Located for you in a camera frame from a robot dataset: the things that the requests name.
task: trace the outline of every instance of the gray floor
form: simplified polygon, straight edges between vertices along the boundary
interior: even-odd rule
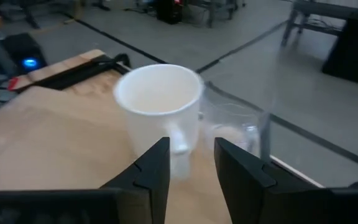
[[[348,2],[358,6],[356,0]],[[111,12],[86,8],[81,20],[168,63],[196,70],[282,23],[291,9],[290,2],[279,0],[247,3],[233,20],[221,19],[213,29],[202,24],[171,26],[145,14],[124,12],[121,9],[130,7],[128,2],[108,3],[113,8]],[[37,22],[48,27],[66,19],[53,14],[37,17]],[[15,22],[6,24],[2,31],[15,34],[30,31],[30,27],[25,22]],[[288,47],[282,49],[282,33],[283,28],[253,42],[201,76],[247,102],[244,106],[251,104],[269,110],[280,119],[358,155],[358,84],[320,72],[336,38],[306,31],[299,38],[293,34]],[[128,53],[133,67],[156,63],[76,22],[33,36],[50,63],[91,49],[101,49],[111,56]],[[207,96],[218,103],[241,103],[211,90]],[[257,112],[250,108],[250,113]],[[278,123],[272,124],[272,154],[325,186],[346,186],[358,181],[358,164]]]

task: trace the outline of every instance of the black device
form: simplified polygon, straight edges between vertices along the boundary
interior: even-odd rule
[[[169,183],[169,138],[162,138],[100,189],[0,192],[0,224],[163,224]]]
[[[358,223],[358,183],[319,189],[223,138],[214,156],[233,224]]]
[[[182,19],[181,0],[155,0],[157,19],[168,24],[177,24]]]
[[[358,19],[348,19],[322,72],[358,83]]]
[[[10,35],[0,43],[16,64],[19,75],[47,66],[41,46],[28,33]]]

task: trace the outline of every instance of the black box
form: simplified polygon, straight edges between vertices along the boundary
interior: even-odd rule
[[[347,20],[322,72],[358,83],[358,20]]]
[[[182,8],[180,0],[156,0],[155,3],[157,19],[168,24],[181,22]]]
[[[20,75],[47,66],[41,46],[29,34],[11,35],[0,42],[18,67]]]

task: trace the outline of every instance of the wooden board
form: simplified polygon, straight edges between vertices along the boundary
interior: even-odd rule
[[[0,190],[98,188],[136,158],[105,72],[63,91],[32,87],[0,109]],[[212,152],[172,180],[165,223],[231,223]]]

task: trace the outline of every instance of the blue light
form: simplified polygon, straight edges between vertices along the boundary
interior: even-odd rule
[[[26,58],[22,64],[25,68],[35,68],[38,66],[38,61],[35,58]]]

